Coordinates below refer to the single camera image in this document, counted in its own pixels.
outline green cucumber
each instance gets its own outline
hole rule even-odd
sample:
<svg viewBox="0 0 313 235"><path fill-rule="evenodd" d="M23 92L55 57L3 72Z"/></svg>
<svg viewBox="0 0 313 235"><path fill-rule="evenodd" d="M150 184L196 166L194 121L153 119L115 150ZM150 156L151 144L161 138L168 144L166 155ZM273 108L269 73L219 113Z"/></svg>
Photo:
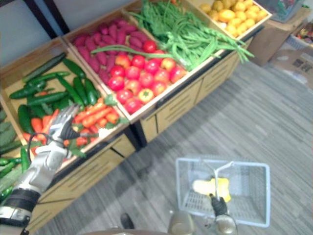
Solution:
<svg viewBox="0 0 313 235"><path fill-rule="evenodd" d="M29 112L28 107L26 105L21 104L19 106L18 118L19 118L19 123L20 123L22 130L26 133L33 134L34 129L31 126L30 112Z"/></svg>
<svg viewBox="0 0 313 235"><path fill-rule="evenodd" d="M64 58L62 62L63 64L65 64L66 67L68 67L69 70L71 70L74 74L76 74L80 78L86 77L85 72L74 61Z"/></svg>
<svg viewBox="0 0 313 235"><path fill-rule="evenodd" d="M44 72L47 72L49 69L53 68L58 63L60 63L65 58L65 56L66 56L66 54L64 52L62 52L61 54L53 57L52 59L45 62L43 65L39 66L38 68L36 68L35 70L33 70L32 72L27 74L25 77L23 77L22 81L28 82L29 80L31 80L37 76L40 76Z"/></svg>

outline wooden display shelf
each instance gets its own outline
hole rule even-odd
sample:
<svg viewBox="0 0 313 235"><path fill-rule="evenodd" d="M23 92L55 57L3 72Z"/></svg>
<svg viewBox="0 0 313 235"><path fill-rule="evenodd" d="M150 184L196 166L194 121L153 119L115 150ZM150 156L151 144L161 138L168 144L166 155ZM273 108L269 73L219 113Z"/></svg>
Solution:
<svg viewBox="0 0 313 235"><path fill-rule="evenodd" d="M268 12L264 7L262 7L260 4L257 2L253 1L253 4L258 6L261 10L267 12L267 16L257 22L253 27L249 28L246 32L243 34L239 35L238 37L232 36L230 33L228 33L221 25L221 23L213 20L211 17L209 17L204 11L202 11L199 6L203 3L208 3L210 6L212 6L214 0L186 0L186 2L189 2L189 9L193 9L194 14L201 19L203 22L207 23L209 28L215 29L219 32L224 33L228 37L235 39L235 40L241 40L251 32L255 31L259 26L264 24L267 20L269 20L272 16L270 12Z"/></svg>
<svg viewBox="0 0 313 235"><path fill-rule="evenodd" d="M9 95L16 90L21 89L24 86L24 83L22 82L22 78L26 74L28 74L30 71L37 68L39 65L41 65L45 61L48 61L49 59L53 58L54 56L62 52L65 52L67 54L68 59L77 63L84 70L87 77L93 82L95 88L100 91L103 97L107 96L105 91L102 89L102 86L100 86L100 84L93 79L93 76L90 75L89 71L85 69L83 64L76 58L76 56L72 53L72 51L68 49L68 47L63 43L63 41L60 38L56 38L52 40L51 42L45 44L44 46L32 51L26 56L16 60L12 64L4 67L1 70L0 101L5 112L7 113L9 120L12 122L12 125L19 139L22 141L23 144L26 144L26 141L24 140L22 136L22 129L20 128L18 124L17 110L21 104L26 104L26 98L10 99ZM69 71L70 72L70 70L62 62L56 65L55 67L53 67L52 69L50 69L49 71L47 71L46 73L55 72L55 71ZM71 84L74 77L75 77L75 74L71 72L69 76L65 77L65 80ZM59 82L55 82L55 80L48 81L47 88L54 88L53 92L65 90L65 88ZM116 108L116 110L122 117L124 117L123 113L118 108ZM102 135L101 137L97 138L95 141L88 144L81 151L87 152L99 142L105 139L109 139L112 136L114 136L116 133L120 132L126 126L127 125L120 124L111 130L106 130L104 135ZM60 170L62 170L67 165L71 164L71 162L73 162L76 159L77 157L73 156L70 160L64 162Z"/></svg>

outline white plastic basket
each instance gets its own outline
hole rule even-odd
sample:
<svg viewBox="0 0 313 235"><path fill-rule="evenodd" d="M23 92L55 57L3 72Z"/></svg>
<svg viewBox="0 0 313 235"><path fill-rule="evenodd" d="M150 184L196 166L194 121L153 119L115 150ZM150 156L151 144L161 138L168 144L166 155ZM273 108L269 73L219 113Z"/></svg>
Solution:
<svg viewBox="0 0 313 235"><path fill-rule="evenodd" d="M213 218L214 212L208 195L192 189L195 180L214 178L214 170L227 161L195 158L176 160L176 180L179 209L194 215ZM264 163L233 162L231 167L218 173L229 180L231 200L227 203L229 214L238 224L268 227L270 217L269 166Z"/></svg>

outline robotic hand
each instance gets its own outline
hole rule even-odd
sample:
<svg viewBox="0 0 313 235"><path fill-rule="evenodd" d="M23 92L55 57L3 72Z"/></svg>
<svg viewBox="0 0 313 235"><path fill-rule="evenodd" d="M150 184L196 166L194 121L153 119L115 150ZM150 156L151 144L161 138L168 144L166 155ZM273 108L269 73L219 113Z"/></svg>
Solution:
<svg viewBox="0 0 313 235"><path fill-rule="evenodd" d="M23 234L39 197L48 188L63 159L68 155L63 141L80 136L71 127L78 111L79 105L74 104L59 113L50 128L47 145L37 148L37 156L29 169L16 183L12 194L0 205L2 235Z"/></svg>

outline tomato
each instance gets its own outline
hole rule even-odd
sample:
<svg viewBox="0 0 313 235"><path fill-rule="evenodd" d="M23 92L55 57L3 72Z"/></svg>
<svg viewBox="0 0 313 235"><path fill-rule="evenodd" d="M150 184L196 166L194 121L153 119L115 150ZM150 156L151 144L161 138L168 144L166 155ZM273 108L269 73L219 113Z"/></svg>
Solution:
<svg viewBox="0 0 313 235"><path fill-rule="evenodd" d="M164 82L155 82L151 87L151 90L155 96L161 94L163 91L165 91L165 89L166 84Z"/></svg>
<svg viewBox="0 0 313 235"><path fill-rule="evenodd" d="M133 93L130 90L120 90L116 93L116 99L121 104L125 104L126 100L132 97L133 97Z"/></svg>
<svg viewBox="0 0 313 235"><path fill-rule="evenodd" d="M115 58L115 64L124 67L125 69L131 65L131 60L128 55L118 55Z"/></svg>
<svg viewBox="0 0 313 235"><path fill-rule="evenodd" d="M151 87L154 80L155 80L155 78L153 77L153 75L148 73L148 72L145 72L145 71L141 72L141 74L139 76L139 82L142 85L142 87L144 87L144 88Z"/></svg>
<svg viewBox="0 0 313 235"><path fill-rule="evenodd" d="M171 71L173 68L175 68L176 62L172 58L164 58L161 62L161 68L166 69L167 71Z"/></svg>
<svg viewBox="0 0 313 235"><path fill-rule="evenodd" d="M114 65L110 71L110 74L112 75L112 77L114 77L114 76L124 77L125 76L125 69L120 65Z"/></svg>
<svg viewBox="0 0 313 235"><path fill-rule="evenodd" d="M170 80L170 73L167 70L159 69L155 73L155 81L164 82L167 84Z"/></svg>
<svg viewBox="0 0 313 235"><path fill-rule="evenodd" d="M141 84L137 80L128 80L126 81L125 89L131 90L133 95L137 95L141 90Z"/></svg>
<svg viewBox="0 0 313 235"><path fill-rule="evenodd" d="M142 104L137 97L128 99L124 105L126 111L129 112L130 114L136 112L138 109L141 108L141 106Z"/></svg>
<svg viewBox="0 0 313 235"><path fill-rule="evenodd" d="M148 103L150 100L152 100L154 97L153 91L151 91L148 88L142 89L139 94L138 98L143 104Z"/></svg>
<svg viewBox="0 0 313 235"><path fill-rule="evenodd" d="M145 67L145 57L142 55L135 55L132 59L132 66L143 69Z"/></svg>
<svg viewBox="0 0 313 235"><path fill-rule="evenodd" d="M109 79L108 86L113 91L119 91L124 88L124 78L121 76L114 76Z"/></svg>
<svg viewBox="0 0 313 235"><path fill-rule="evenodd" d="M125 75L130 80L138 80L140 76L140 69L135 66L129 66L125 69Z"/></svg>
<svg viewBox="0 0 313 235"><path fill-rule="evenodd" d="M176 83L178 80L180 80L182 77L184 77L187 74L187 71L184 70L180 66L176 66L172 69L170 72L170 80L172 83Z"/></svg>
<svg viewBox="0 0 313 235"><path fill-rule="evenodd" d="M163 50L156 50L154 54L165 54L165 52ZM154 58L158 65L161 65L163 59L164 58Z"/></svg>
<svg viewBox="0 0 313 235"><path fill-rule="evenodd" d="M154 75L159 69L158 63L155 59L149 60L145 65L145 71Z"/></svg>
<svg viewBox="0 0 313 235"><path fill-rule="evenodd" d="M155 41L147 40L143 44L143 50L146 53L154 53L156 49L157 49L157 44L155 43Z"/></svg>

